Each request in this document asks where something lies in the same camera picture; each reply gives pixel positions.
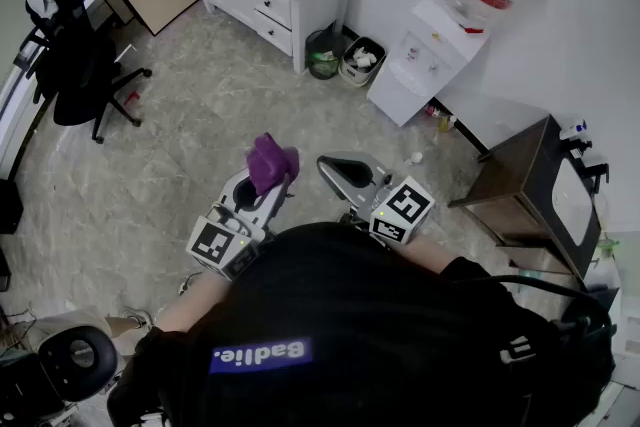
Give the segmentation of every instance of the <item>marble floor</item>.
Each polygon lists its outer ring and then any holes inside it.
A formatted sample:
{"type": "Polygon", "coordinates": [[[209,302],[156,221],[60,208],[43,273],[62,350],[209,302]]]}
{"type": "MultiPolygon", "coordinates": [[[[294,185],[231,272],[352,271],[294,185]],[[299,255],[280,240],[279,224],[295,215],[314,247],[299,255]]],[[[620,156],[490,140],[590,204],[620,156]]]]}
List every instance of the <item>marble floor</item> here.
{"type": "MultiPolygon", "coordinates": [[[[92,124],[59,127],[45,114],[16,182],[25,206],[18,232],[0,245],[13,272],[0,294],[7,313],[30,306],[38,317],[95,305],[117,315],[127,305],[155,314],[197,269],[184,247],[196,218],[226,179],[244,165],[253,139],[270,132],[300,150],[302,170],[272,228],[333,220],[346,210],[324,184],[316,157],[332,150],[373,154],[411,174],[437,204],[423,230],[491,273],[512,273],[504,254],[449,200],[464,195],[479,172],[476,150],[457,131],[441,133],[419,117],[400,129],[365,90],[339,78],[297,76],[291,59],[221,11],[195,4],[158,36],[137,22],[116,32],[137,52],[127,65],[152,68],[121,93],[144,122],[117,113],[103,120],[104,145],[92,124]],[[419,165],[403,162],[415,151],[419,165]]],[[[536,293],[518,300],[557,313],[559,301],[536,293]]],[[[91,425],[109,425],[104,400],[83,406],[91,425]]]]}

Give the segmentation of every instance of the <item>black backpack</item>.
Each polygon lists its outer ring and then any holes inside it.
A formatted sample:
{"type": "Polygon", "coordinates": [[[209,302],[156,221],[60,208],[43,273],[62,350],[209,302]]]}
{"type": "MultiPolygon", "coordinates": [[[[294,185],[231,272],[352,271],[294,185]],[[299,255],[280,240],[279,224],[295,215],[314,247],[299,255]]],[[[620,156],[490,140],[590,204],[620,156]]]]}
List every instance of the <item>black backpack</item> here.
{"type": "Polygon", "coordinates": [[[562,322],[549,322],[519,308],[505,329],[498,327],[496,343],[511,379],[505,390],[516,406],[513,425],[573,426],[591,413],[615,368],[611,339],[617,327],[592,295],[535,278],[492,276],[459,281],[457,286],[481,288],[487,282],[528,285],[573,297],[562,322]]]}

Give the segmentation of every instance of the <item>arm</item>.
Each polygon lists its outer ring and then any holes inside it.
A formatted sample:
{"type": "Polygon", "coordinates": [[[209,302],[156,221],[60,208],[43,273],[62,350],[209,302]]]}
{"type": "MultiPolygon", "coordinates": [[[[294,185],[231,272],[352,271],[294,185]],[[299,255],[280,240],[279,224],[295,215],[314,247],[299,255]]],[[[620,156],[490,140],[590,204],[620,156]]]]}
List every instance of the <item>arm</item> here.
{"type": "Polygon", "coordinates": [[[156,327],[162,331],[186,333],[222,301],[229,290],[229,282],[217,274],[205,270],[178,300],[162,312],[156,327]]]}
{"type": "Polygon", "coordinates": [[[393,250],[410,262],[440,274],[457,256],[424,235],[416,235],[408,244],[393,244],[393,250]]]}

